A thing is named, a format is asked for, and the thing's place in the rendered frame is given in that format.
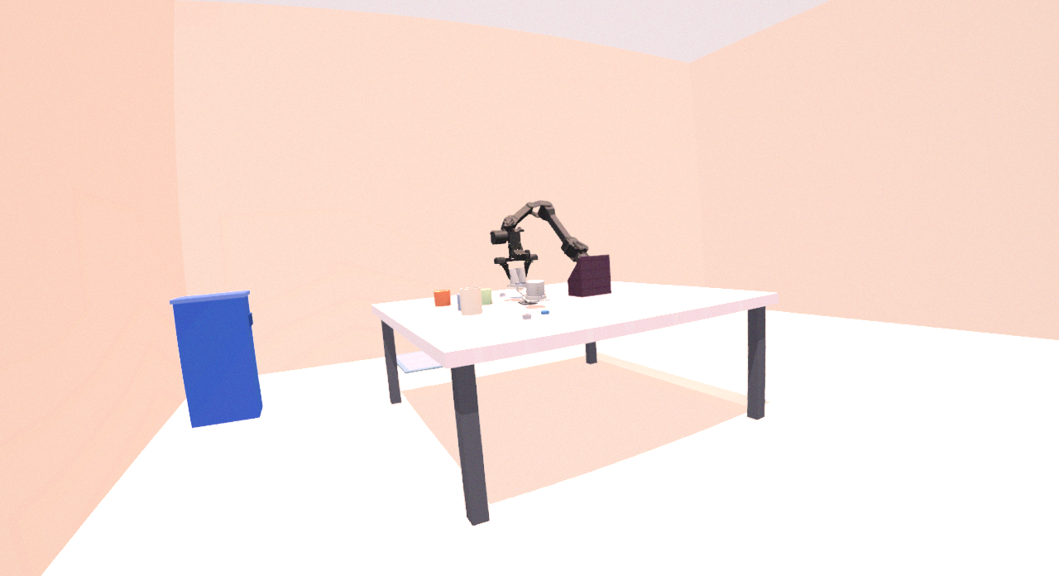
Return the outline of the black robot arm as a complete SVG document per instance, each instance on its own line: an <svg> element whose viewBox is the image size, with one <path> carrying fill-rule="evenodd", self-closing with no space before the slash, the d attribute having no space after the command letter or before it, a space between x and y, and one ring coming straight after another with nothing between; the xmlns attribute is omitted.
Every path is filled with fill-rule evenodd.
<svg viewBox="0 0 1059 576"><path fill-rule="evenodd" d="M533 211L534 206L539 206L538 213ZM534 215L535 218L542 218L542 220L548 221L551 224L556 234L558 234L559 239L563 245L564 254L570 257L572 262L578 262L580 257L589 256L587 254L587 249L589 247L585 242L580 242L577 238L572 237L568 232L563 223L558 220L555 213L555 208L549 202L549 200L536 200L536 202L527 202L525 206L520 208L517 213L513 215L506 215L504 218L501 230L491 230L491 244L506 244L508 242L521 242L520 232L524 232L523 228L517 228L517 224L521 220L525 220L527 214ZM530 257L530 249L515 249L513 247L510 258L515 262L526 262L526 257Z"/></svg>

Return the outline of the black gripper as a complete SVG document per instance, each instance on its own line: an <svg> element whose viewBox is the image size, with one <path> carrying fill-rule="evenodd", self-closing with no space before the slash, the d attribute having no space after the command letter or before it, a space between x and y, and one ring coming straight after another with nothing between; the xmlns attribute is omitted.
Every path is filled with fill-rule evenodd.
<svg viewBox="0 0 1059 576"><path fill-rule="evenodd" d="M506 275L508 275L508 281L510 281L510 272L508 271L508 264L507 264L507 262L514 262L515 260L515 259L510 258L510 253L511 253L513 247L515 247L515 249L520 249L520 247L522 247L522 245L521 245L521 242L508 242L508 258L506 258L506 257L495 257L493 258L493 264L499 264L499 266L502 266L504 268L504 270L506 270ZM532 264L532 262L536 262L536 260L539 260L537 254L530 254L530 257L526 257L526 262L525 262L525 275L526 275L526 277L527 277L527 271L530 270L530 264Z"/></svg>

